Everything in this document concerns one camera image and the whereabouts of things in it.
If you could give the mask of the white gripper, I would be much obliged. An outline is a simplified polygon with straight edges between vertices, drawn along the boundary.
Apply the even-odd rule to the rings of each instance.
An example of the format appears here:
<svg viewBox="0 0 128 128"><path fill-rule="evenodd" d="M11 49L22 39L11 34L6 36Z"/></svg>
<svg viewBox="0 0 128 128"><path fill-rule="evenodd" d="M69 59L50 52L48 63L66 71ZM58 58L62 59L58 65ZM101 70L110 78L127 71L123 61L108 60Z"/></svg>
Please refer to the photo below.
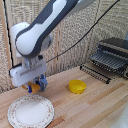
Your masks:
<svg viewBox="0 0 128 128"><path fill-rule="evenodd" d="M23 66L22 64L19 64L18 66L10 69L9 75L11 76L12 84L15 87L20 87L46 72L46 62L42 55L33 58L31 62L31 66ZM42 80L43 79L41 78L38 82L40 91L44 91L44 83ZM32 93L31 86L28 86L28 93Z"/></svg>

